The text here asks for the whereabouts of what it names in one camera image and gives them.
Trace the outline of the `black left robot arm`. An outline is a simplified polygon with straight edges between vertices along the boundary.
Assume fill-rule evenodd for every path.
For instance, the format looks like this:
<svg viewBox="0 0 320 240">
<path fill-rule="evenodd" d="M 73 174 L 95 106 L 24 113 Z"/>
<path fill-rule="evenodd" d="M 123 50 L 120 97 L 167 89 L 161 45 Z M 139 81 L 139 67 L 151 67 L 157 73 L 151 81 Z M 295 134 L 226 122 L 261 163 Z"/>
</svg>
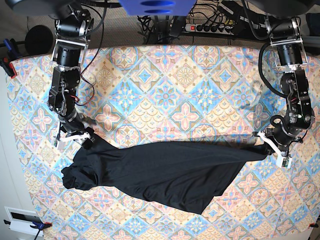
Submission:
<svg viewBox="0 0 320 240">
<path fill-rule="evenodd" d="M 292 143 L 302 143 L 301 132 L 307 132 L 315 121 L 315 113 L 309 96 L 309 82 L 302 68 L 308 63 L 301 36 L 299 16 L 307 13 L 317 2 L 315 0 L 253 0 L 252 4 L 265 12 L 266 36 L 260 36 L 251 20 L 246 2 L 242 7 L 247 22 L 257 40 L 265 40 L 258 56 L 259 76 L 267 88 L 286 100 L 285 116 L 274 115 L 270 118 L 272 128 L 254 132 L 260 137 L 268 154 L 277 155 L 278 167 L 290 168 Z M 263 55 L 267 47 L 277 50 L 279 62 L 276 67 L 283 70 L 280 91 L 276 90 L 263 74 Z"/>
</svg>

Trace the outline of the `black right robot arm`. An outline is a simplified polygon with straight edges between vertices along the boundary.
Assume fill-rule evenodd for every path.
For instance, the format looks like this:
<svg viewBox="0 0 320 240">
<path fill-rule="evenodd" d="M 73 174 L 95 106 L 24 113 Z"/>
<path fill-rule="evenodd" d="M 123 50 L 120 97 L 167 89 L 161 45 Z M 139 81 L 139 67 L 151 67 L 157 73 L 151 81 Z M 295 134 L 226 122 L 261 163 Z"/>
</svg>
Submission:
<svg viewBox="0 0 320 240">
<path fill-rule="evenodd" d="M 55 138 L 55 146 L 75 141 L 89 149 L 95 140 L 91 125 L 95 121 L 77 112 L 77 87 L 82 80 L 81 64 L 88 49 L 94 20 L 82 7 L 82 0 L 8 0 L 6 4 L 16 13 L 27 16 L 48 15 L 55 20 L 56 42 L 52 61 L 51 88 L 48 108 L 58 115 L 59 132 L 66 133 Z"/>
</svg>

